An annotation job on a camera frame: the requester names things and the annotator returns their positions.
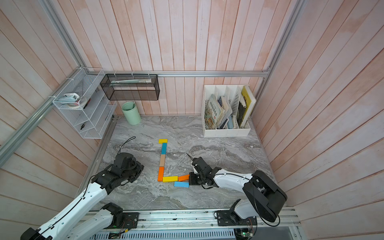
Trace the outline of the light blue block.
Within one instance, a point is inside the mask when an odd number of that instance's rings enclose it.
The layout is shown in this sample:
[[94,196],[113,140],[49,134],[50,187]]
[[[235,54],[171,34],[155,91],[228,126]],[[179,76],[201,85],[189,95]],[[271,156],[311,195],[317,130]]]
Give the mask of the light blue block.
[[188,182],[174,182],[174,186],[178,188],[188,188],[190,185]]

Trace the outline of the orange block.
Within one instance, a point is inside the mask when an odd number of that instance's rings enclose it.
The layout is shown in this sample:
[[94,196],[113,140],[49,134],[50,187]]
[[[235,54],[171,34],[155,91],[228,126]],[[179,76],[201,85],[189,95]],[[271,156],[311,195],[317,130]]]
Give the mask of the orange block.
[[185,181],[189,181],[189,178],[190,178],[190,175],[184,175],[184,176],[179,176],[178,177],[178,181],[179,182],[185,182]]
[[158,182],[162,182],[164,177],[164,167],[159,167]]

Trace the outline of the long yellow block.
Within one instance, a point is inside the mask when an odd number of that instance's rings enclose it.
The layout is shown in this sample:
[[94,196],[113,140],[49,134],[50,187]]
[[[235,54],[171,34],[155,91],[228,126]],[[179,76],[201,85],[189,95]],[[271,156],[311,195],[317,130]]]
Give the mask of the long yellow block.
[[163,177],[164,183],[177,182],[179,180],[178,176]]

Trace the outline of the natural wood block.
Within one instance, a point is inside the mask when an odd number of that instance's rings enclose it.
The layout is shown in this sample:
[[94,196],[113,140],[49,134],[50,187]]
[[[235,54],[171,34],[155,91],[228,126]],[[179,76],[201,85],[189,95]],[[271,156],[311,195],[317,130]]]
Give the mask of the natural wood block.
[[166,161],[166,155],[161,155],[161,158],[160,158],[160,164],[159,164],[159,167],[160,168],[164,168],[165,167],[165,161]]

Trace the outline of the teal block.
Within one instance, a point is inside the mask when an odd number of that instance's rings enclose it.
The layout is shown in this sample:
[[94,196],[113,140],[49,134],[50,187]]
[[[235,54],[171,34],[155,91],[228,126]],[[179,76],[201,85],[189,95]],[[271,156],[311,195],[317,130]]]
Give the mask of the teal block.
[[162,143],[162,152],[161,155],[165,155],[167,152],[167,143]]

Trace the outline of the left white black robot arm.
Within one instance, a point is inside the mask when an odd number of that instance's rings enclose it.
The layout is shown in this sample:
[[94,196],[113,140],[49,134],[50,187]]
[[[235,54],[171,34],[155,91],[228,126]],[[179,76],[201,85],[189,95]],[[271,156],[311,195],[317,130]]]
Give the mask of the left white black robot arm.
[[51,220],[36,230],[28,228],[20,237],[21,240],[85,240],[107,227],[116,228],[121,234],[126,228],[123,209],[109,203],[94,215],[93,218],[76,224],[101,200],[123,182],[133,183],[138,179],[144,166],[139,162],[120,169],[113,164],[90,178],[86,189]]

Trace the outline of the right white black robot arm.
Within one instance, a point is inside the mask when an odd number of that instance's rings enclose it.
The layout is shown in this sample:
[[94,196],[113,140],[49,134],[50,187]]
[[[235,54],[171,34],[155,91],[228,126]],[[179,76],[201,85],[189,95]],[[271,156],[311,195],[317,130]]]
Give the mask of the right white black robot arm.
[[215,168],[211,171],[190,172],[189,183],[204,189],[227,188],[243,192],[247,199],[235,203],[235,216],[246,219],[258,215],[264,221],[274,223],[288,200],[286,193],[264,172],[240,174]]

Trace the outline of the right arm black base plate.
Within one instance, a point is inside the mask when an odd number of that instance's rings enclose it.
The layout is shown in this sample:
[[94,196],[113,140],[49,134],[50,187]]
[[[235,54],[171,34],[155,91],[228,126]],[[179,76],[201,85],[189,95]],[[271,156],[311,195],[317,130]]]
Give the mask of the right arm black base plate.
[[228,227],[228,226],[253,226],[255,227],[257,219],[255,217],[241,219],[234,211],[231,210],[221,210],[215,212],[215,218],[217,219],[218,226]]

